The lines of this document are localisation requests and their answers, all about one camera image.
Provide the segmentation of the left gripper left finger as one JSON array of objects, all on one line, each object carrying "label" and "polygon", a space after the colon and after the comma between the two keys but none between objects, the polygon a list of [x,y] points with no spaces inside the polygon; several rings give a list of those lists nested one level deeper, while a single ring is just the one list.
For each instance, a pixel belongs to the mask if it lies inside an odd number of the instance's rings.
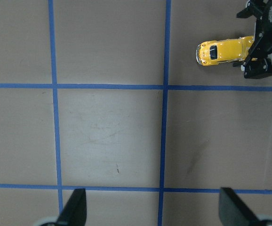
[{"label": "left gripper left finger", "polygon": [[85,226],[87,221],[86,190],[75,189],[56,220],[56,226]]}]

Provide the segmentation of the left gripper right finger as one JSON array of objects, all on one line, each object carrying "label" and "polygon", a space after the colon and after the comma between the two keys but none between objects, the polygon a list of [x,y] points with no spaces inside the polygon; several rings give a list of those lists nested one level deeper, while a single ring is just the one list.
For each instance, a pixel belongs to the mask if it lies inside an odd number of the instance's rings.
[{"label": "left gripper right finger", "polygon": [[223,226],[263,225],[263,221],[229,187],[220,188],[218,213]]}]

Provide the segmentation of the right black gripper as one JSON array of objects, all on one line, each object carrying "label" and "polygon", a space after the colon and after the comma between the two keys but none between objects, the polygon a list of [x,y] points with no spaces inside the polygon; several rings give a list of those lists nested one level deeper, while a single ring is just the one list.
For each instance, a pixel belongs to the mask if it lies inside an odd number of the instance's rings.
[{"label": "right black gripper", "polygon": [[272,76],[272,0],[248,0],[245,8],[236,14],[237,18],[257,19],[254,42],[247,57],[234,67],[240,67],[246,79],[262,79]]}]

